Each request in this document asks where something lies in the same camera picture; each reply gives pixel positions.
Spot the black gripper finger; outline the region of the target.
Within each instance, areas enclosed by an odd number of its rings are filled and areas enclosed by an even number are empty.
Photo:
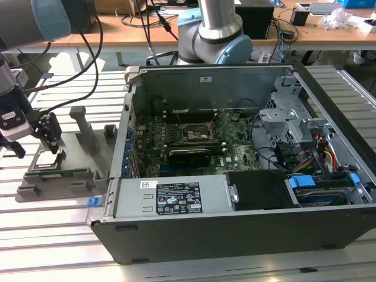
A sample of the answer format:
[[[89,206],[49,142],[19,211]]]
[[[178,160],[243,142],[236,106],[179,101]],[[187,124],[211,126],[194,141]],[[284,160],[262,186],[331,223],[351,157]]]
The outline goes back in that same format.
[[[10,142],[6,139],[1,139],[1,147],[13,151],[19,159],[23,159],[25,156],[25,150],[18,142]]]
[[[61,139],[62,129],[53,112],[42,115],[33,125],[32,136],[39,139],[46,149],[56,155],[59,150],[58,141]]]

